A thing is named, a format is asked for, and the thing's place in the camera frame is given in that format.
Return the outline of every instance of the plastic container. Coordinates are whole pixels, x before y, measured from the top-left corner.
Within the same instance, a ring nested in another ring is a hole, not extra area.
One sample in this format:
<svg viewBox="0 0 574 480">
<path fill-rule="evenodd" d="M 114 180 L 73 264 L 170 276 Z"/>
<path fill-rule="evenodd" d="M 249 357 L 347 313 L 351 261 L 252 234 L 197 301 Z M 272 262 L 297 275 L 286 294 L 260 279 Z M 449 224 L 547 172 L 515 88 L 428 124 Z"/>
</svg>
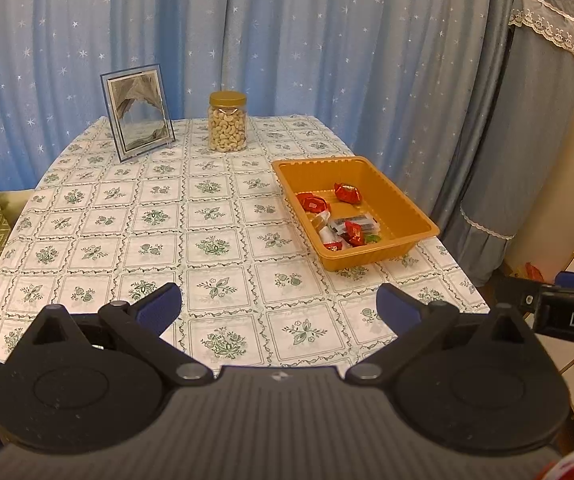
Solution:
<svg viewBox="0 0 574 480">
<path fill-rule="evenodd" d="M 416 242 L 440 232 L 425 213 L 363 156 L 276 160 L 273 170 L 296 212 L 309 241 L 326 270 L 372 264 L 407 254 Z M 355 186 L 363 200 L 357 205 L 340 202 L 334 183 Z M 381 225 L 381 241 L 342 251 L 330 251 L 322 244 L 296 193 L 311 192 L 329 204 L 331 218 L 346 218 L 369 212 Z"/>
<path fill-rule="evenodd" d="M 223 90 L 209 95 L 209 147 L 216 152 L 238 152 L 247 145 L 247 96 Z"/>
</svg>

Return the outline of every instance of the table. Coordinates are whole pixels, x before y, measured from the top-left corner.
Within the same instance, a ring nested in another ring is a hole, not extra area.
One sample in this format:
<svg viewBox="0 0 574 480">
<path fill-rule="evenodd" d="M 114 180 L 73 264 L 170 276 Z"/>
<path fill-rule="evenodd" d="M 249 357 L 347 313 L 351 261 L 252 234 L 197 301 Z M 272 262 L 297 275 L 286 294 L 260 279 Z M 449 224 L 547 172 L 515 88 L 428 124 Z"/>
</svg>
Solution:
<svg viewBox="0 0 574 480">
<path fill-rule="evenodd" d="M 208 149 L 206 120 L 173 126 L 176 142 L 121 164 L 100 118 L 45 173 L 0 258 L 0 361 L 46 303 L 96 312 L 166 282 L 181 288 L 183 310 L 162 338 L 214 370 L 344 373 L 395 337 L 376 313 L 385 281 L 486 312 L 437 238 L 394 260 L 323 269 L 270 166 L 352 155 L 317 119 L 250 118 L 247 149 L 228 154 Z"/>
</svg>

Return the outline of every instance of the glass picture frame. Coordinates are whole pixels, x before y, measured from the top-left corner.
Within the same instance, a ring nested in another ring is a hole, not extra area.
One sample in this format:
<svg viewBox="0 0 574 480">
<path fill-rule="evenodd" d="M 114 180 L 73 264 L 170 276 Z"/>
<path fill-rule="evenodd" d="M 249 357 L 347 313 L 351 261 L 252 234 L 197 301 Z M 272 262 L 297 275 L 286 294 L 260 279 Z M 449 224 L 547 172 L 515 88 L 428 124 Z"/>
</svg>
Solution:
<svg viewBox="0 0 574 480">
<path fill-rule="evenodd" d="M 159 64 L 108 72 L 100 79 L 120 162 L 176 140 Z"/>
</svg>

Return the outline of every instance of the nut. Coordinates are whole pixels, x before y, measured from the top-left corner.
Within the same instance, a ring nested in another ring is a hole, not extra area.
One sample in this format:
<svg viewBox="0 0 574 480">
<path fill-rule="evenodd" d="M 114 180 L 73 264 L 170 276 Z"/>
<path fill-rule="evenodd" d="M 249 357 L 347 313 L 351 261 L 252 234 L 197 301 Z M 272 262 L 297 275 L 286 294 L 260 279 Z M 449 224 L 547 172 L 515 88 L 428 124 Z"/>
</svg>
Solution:
<svg viewBox="0 0 574 480">
<path fill-rule="evenodd" d="M 238 152 L 246 145 L 247 113 L 240 108 L 211 108 L 209 117 L 209 148 L 217 152 Z"/>
</svg>

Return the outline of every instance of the plastic jar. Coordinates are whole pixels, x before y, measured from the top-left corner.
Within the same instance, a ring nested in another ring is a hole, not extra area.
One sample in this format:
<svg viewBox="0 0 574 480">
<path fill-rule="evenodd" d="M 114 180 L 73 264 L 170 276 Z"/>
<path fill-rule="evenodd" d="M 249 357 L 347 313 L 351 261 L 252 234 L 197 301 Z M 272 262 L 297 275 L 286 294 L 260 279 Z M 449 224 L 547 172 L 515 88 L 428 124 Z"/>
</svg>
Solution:
<svg viewBox="0 0 574 480">
<path fill-rule="evenodd" d="M 223 90 L 209 96 L 209 147 L 217 152 L 238 152 L 247 145 L 247 96 Z"/>
</svg>

